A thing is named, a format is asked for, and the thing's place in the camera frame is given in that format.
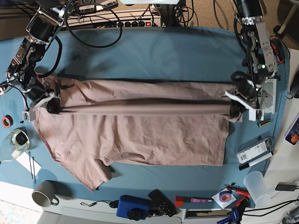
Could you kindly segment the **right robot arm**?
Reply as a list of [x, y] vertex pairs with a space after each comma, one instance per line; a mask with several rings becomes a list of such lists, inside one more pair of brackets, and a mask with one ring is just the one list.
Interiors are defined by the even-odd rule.
[[[55, 89], [41, 82], [57, 68], [61, 55], [62, 43], [57, 34], [69, 17], [73, 0], [39, 0], [39, 8], [26, 27], [24, 37], [16, 55], [5, 72], [5, 81], [0, 84], [2, 94], [11, 88], [19, 90], [24, 98], [29, 98], [32, 105], [25, 105], [27, 112], [45, 107], [49, 113], [60, 112], [60, 98]], [[53, 68], [43, 74], [35, 72], [36, 64], [41, 61], [51, 43], [58, 43], [58, 55]]]

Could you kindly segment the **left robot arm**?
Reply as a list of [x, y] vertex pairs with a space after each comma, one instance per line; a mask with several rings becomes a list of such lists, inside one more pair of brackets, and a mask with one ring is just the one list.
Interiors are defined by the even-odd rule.
[[234, 0], [234, 33], [245, 53], [242, 66], [246, 72], [236, 71], [231, 80], [234, 90], [225, 96], [236, 101], [249, 112], [250, 121], [264, 119], [264, 85], [277, 79], [277, 61], [270, 42], [270, 35], [262, 17], [267, 11], [261, 0]]

